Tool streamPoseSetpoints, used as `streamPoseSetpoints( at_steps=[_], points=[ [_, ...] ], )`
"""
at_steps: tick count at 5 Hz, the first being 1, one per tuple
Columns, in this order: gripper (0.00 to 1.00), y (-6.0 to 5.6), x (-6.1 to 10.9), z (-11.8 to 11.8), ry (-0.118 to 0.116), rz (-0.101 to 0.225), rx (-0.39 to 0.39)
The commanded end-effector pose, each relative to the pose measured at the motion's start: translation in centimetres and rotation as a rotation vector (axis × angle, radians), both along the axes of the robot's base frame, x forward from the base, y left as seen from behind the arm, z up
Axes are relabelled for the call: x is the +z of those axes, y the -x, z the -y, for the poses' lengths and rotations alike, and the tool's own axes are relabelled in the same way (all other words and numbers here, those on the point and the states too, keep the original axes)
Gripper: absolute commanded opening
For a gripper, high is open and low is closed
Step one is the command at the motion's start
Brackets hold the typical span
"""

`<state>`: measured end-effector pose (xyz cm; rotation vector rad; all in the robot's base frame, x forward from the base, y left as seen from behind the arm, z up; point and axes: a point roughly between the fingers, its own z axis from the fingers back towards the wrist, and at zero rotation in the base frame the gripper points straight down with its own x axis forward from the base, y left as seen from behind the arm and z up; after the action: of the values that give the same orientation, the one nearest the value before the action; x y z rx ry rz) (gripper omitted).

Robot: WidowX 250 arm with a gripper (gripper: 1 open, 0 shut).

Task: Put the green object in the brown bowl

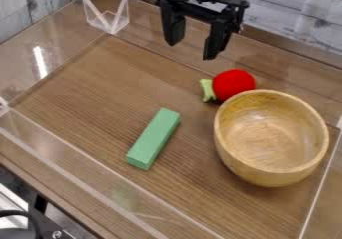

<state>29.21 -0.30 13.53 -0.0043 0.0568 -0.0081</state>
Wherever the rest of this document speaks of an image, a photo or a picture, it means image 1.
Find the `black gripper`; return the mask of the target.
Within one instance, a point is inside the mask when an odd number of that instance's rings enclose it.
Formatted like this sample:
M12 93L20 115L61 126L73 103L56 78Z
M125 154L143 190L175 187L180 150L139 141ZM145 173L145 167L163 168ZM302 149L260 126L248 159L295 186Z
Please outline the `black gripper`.
M213 60L225 49L232 32L241 29L247 0L157 0L164 40L169 46L184 38L185 16L211 23L204 42L203 59Z

